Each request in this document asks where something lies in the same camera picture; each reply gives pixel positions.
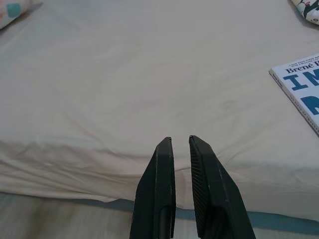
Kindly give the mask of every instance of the ribbed black surface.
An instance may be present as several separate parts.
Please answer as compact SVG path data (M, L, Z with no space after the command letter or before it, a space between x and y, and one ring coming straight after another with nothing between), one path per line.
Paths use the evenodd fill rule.
M203 164L192 141L190 141L190 161L197 233L201 238L204 236L209 211L209 192Z

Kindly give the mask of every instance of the white fabric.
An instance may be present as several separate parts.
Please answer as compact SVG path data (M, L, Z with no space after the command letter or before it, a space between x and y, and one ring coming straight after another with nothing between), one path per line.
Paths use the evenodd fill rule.
M247 210L319 220L319 139L268 70L318 53L290 1L46 0L0 34L0 190L133 200L171 136L192 208L188 136Z

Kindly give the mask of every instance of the floor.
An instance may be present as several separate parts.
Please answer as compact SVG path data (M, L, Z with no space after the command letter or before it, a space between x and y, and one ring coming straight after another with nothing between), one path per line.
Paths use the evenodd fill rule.
M1 239L128 239L132 213L54 199L0 198ZM258 239L319 239L254 228ZM196 239L195 221L177 219L175 239Z

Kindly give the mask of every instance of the patterned pillow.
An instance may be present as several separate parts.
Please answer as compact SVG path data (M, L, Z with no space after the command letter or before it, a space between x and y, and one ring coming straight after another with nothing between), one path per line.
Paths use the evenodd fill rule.
M27 11L34 2L34 0L0 0L0 29Z
M306 20L319 25L319 0L292 1Z

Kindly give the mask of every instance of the bed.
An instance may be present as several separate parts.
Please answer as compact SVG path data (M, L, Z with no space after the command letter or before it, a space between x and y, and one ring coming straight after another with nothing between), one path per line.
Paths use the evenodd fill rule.
M318 30L288 0L45 0L0 32L0 191L133 200L171 136L191 209L195 134L247 210L319 221L318 136L268 74Z

